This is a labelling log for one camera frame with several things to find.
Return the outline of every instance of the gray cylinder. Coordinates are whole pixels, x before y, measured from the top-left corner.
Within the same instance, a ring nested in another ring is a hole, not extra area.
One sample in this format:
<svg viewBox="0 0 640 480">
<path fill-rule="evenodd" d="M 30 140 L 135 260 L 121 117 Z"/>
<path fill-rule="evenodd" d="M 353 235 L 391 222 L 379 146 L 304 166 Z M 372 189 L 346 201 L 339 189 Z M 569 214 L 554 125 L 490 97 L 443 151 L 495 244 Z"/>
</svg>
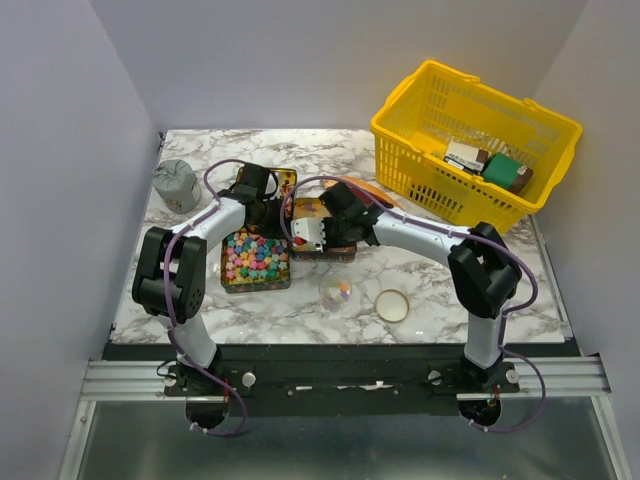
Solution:
<svg viewBox="0 0 640 480">
<path fill-rule="evenodd" d="M 175 213 L 187 213 L 200 201 L 200 183 L 184 160 L 166 160 L 153 171 L 153 188 Z"/>
</svg>

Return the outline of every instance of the bin of colorful balls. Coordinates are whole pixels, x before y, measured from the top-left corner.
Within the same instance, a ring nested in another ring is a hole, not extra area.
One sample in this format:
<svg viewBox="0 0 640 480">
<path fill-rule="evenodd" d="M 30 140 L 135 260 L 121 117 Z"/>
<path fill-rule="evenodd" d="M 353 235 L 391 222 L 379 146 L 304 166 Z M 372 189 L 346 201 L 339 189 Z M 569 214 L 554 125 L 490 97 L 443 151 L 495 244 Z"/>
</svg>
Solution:
<svg viewBox="0 0 640 480">
<path fill-rule="evenodd" d="M 291 286 L 286 240 L 254 235 L 246 230 L 222 242 L 222 286 L 227 293 L 280 290 Z"/>
</svg>

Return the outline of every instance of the marble table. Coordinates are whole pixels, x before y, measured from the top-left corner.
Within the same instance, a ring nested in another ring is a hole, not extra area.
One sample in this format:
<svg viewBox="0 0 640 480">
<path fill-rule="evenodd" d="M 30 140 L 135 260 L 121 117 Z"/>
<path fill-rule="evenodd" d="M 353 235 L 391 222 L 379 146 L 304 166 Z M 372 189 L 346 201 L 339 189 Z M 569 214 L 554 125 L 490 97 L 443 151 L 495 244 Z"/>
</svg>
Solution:
<svg viewBox="0 0 640 480">
<path fill-rule="evenodd" d="M 188 162 L 200 178 L 218 160 L 240 158 L 264 166 L 294 168 L 299 178 L 312 175 L 351 175 L 375 183 L 373 136 L 364 130 L 175 130 L 167 134 L 161 160 Z M 227 186 L 237 166 L 224 165 L 212 176 L 216 189 Z M 301 189 L 317 196 L 320 185 Z M 410 213 L 438 219 L 423 208 L 390 192 Z M 211 200 L 203 188 L 198 209 Z M 145 232 L 152 226 L 170 228 L 188 216 L 170 212 L 151 192 L 121 304 L 115 318 L 115 343 L 168 343 L 153 317 L 131 299 L 131 285 Z M 526 218 L 505 235 L 509 248 L 536 274 L 538 301 L 512 315 L 509 342 L 563 342 L 563 326 L 550 279 L 545 272 L 531 219 Z M 466 341 L 466 311 L 458 303 L 449 271 L 429 259 L 394 247 L 359 246 L 350 264 L 292 263 L 288 290 L 227 294 L 220 285 L 220 252 L 207 259 L 207 287 L 201 312 L 209 334 L 218 343 L 460 343 Z M 328 271 L 348 275 L 354 285 L 350 300 L 335 313 L 319 303 L 318 282 Z M 374 301 L 384 289 L 408 294 L 411 311 L 397 324 L 383 321 Z M 522 281 L 516 300 L 528 298 L 530 286 Z"/>
</svg>

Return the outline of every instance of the reflective surface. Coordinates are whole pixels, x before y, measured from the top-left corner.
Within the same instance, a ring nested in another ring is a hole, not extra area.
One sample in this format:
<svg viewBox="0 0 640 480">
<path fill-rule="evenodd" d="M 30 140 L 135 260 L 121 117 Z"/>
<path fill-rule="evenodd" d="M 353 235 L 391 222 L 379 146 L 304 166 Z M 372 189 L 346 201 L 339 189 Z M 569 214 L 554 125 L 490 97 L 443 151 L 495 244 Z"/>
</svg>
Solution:
<svg viewBox="0 0 640 480">
<path fill-rule="evenodd" d="M 503 404 L 498 425 L 533 400 Z M 483 434 L 458 417 L 270 418 L 238 438 L 190 432 L 184 406 L 99 404 L 81 479 L 615 479 L 591 401 L 551 399 L 531 428 Z"/>
</svg>

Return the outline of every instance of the yellow basket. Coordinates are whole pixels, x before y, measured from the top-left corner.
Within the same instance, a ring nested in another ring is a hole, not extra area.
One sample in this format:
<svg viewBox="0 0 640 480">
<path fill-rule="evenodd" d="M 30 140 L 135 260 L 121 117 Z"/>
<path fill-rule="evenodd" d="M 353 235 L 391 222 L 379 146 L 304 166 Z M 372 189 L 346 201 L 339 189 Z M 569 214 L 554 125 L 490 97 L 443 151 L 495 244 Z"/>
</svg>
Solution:
<svg viewBox="0 0 640 480">
<path fill-rule="evenodd" d="M 428 60 L 405 78 L 371 120 L 379 183 L 457 225 L 508 230 L 537 212 L 566 173 L 582 126 Z M 450 140 L 502 152 L 533 169 L 514 195 L 442 158 Z"/>
</svg>

